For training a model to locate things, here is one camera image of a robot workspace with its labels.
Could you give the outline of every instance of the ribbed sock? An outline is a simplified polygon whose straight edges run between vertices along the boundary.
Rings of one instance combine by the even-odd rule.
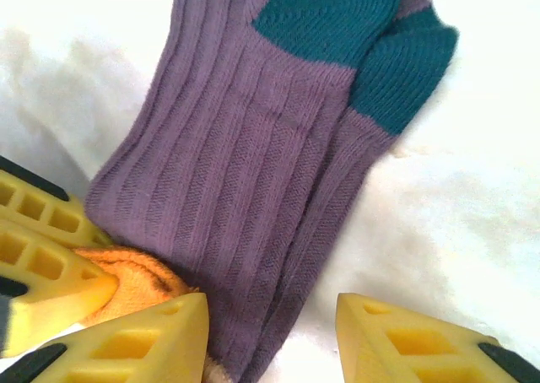
[[[175,0],[141,117],[92,182],[96,224],[207,293],[209,352],[234,381],[278,282],[269,262],[288,250],[276,218],[291,212],[292,238],[356,67],[398,4]]]
[[[284,259],[256,352],[241,382],[255,382],[289,335],[367,171],[396,141],[444,75],[457,40],[429,0],[402,0],[365,58],[336,125],[305,216]]]

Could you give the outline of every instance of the black rubber pad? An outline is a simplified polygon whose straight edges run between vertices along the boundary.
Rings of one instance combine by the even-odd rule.
[[[69,196],[60,186],[55,185],[52,182],[49,182],[47,179],[42,178],[39,175],[36,175],[34,172],[26,170],[22,166],[11,162],[9,159],[4,158],[0,155],[0,170],[5,170],[13,176],[17,176],[20,180],[25,181],[26,183],[31,184],[44,192],[49,193],[50,195],[63,200],[64,202],[69,202]]]
[[[540,370],[517,353],[491,343],[480,343],[478,346],[518,383],[540,383]]]
[[[24,283],[0,276],[0,350],[4,349],[8,338],[9,303],[15,297],[26,293],[28,293],[28,286]]]
[[[48,347],[27,353],[4,370],[0,375],[0,383],[30,383],[67,350],[68,347],[65,344],[53,343]]]

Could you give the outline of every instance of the orange cloth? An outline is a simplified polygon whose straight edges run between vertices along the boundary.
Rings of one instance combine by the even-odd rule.
[[[109,303],[81,321],[84,326],[93,326],[197,291],[189,288],[161,262],[133,248],[112,245],[80,247],[74,251],[115,275],[119,281],[118,290]]]

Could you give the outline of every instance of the white backdrop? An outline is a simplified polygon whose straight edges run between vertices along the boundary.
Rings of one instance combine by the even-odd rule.
[[[0,0],[0,154],[82,197],[143,102],[170,2]],[[540,367],[539,2],[435,0],[461,31],[452,66],[371,171],[263,381],[342,379],[333,312],[348,291],[496,336]]]

